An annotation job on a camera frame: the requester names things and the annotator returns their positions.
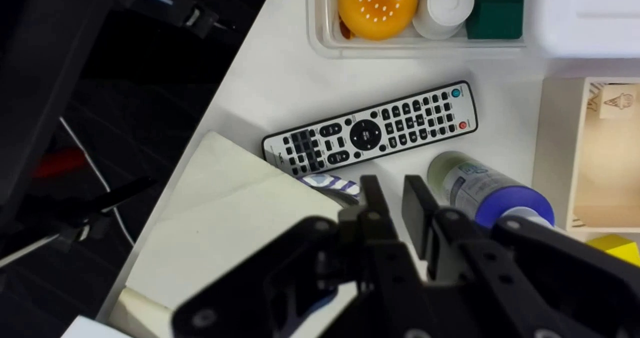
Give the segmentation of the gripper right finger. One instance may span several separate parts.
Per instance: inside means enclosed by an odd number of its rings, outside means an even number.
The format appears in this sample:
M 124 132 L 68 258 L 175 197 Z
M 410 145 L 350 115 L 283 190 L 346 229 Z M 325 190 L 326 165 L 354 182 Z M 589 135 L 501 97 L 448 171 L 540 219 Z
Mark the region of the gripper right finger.
M 433 338 L 640 338 L 640 268 L 536 222 L 491 228 L 407 175 L 402 218 L 421 260 Z

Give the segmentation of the cream cloth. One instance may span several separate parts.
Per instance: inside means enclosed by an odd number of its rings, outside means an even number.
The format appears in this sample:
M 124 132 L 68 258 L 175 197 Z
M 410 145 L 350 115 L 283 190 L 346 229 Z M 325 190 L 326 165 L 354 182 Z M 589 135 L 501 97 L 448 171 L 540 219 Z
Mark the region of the cream cloth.
M 190 146 L 98 320 L 132 338 L 171 338 L 170 313 L 302 218 L 341 206 L 213 131 Z

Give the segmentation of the bottle with blue cap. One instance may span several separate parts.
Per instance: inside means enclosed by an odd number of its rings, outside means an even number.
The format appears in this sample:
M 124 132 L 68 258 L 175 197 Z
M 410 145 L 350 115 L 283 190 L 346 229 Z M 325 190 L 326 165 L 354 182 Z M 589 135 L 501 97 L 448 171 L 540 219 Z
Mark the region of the bottle with blue cap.
M 480 226 L 491 228 L 508 215 L 555 226 L 553 208 L 544 195 L 465 153 L 439 154 L 426 177 L 437 199 L 466 213 Z

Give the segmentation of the wooden box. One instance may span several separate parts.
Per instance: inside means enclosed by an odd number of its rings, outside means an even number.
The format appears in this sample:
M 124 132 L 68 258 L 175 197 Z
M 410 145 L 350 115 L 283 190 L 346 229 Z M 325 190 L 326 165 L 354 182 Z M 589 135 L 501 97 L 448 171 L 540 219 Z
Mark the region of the wooden box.
M 561 229 L 640 233 L 640 77 L 543 81 L 532 186 Z

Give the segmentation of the yellow block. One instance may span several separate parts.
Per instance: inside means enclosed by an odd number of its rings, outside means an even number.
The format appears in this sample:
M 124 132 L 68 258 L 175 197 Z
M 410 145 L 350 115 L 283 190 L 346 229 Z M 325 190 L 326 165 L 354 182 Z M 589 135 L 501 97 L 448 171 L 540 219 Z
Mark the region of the yellow block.
M 617 234 L 609 234 L 592 238 L 586 241 L 586 244 L 627 263 L 640 267 L 640 248 L 633 240 Z

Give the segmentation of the white plastic cup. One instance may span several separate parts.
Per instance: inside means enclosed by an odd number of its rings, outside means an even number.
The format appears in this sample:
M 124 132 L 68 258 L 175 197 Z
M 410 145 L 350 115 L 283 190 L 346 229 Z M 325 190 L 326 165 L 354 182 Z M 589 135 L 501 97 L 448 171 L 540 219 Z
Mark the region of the white plastic cup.
M 431 41 L 455 36 L 470 17 L 475 0 L 418 0 L 413 27 Z

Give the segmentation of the clear plastic tray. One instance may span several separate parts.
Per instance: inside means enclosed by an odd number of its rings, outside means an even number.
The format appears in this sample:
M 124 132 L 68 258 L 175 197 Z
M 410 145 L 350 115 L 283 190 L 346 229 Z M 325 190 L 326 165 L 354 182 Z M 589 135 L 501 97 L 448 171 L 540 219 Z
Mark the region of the clear plastic tray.
M 397 37 L 387 41 L 346 39 L 340 28 L 338 0 L 306 0 L 307 37 L 318 55 L 334 59 L 423 59 L 450 58 L 475 60 L 482 58 L 515 58 L 527 47 L 523 38 L 517 40 L 469 40 L 464 27 L 455 36 L 443 41 L 421 37 L 409 25 Z

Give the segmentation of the white box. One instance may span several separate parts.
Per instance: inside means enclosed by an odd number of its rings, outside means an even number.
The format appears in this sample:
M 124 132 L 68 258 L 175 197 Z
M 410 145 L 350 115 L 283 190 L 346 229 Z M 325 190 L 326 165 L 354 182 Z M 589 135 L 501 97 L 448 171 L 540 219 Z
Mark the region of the white box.
M 523 40 L 546 58 L 640 58 L 640 0 L 524 0 Z

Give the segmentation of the yellow toy bun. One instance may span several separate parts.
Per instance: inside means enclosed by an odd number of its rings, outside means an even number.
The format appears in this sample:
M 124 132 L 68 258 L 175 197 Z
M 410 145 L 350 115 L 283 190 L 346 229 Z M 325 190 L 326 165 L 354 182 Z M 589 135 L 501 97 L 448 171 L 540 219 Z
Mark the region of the yellow toy bun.
M 411 25 L 419 0 L 337 0 L 340 31 L 345 39 L 384 41 Z

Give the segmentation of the green block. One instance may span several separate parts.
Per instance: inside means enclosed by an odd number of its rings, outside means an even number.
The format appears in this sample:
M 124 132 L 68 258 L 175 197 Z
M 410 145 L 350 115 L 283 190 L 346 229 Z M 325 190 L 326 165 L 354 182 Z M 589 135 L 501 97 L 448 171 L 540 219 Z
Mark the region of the green block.
M 465 21 L 471 41 L 518 40 L 522 37 L 524 0 L 474 0 Z

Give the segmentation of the grey remote control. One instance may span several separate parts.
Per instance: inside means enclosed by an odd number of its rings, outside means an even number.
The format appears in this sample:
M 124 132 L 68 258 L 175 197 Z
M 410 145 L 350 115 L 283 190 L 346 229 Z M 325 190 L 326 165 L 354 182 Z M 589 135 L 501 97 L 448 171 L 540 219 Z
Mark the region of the grey remote control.
M 266 162 L 301 178 L 427 146 L 478 129 L 469 82 L 459 81 L 304 124 L 262 140 Z

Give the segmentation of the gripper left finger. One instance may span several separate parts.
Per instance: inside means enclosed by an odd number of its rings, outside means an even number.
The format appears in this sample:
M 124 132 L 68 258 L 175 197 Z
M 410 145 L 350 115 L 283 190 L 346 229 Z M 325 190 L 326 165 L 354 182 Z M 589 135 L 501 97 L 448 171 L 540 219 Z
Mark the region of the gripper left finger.
M 381 185 L 364 175 L 360 186 L 364 203 L 341 211 L 338 221 L 304 218 L 181 304 L 174 338 L 290 338 L 346 283 L 358 291 L 324 336 L 426 331 L 423 286 Z

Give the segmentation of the purple and white patterned packet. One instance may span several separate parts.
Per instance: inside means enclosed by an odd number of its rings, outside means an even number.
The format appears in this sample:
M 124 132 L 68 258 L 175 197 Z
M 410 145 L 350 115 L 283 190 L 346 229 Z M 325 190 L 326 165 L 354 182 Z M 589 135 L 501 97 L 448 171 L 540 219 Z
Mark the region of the purple and white patterned packet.
M 355 181 L 330 174 L 310 174 L 297 180 L 343 207 L 360 203 L 361 187 Z

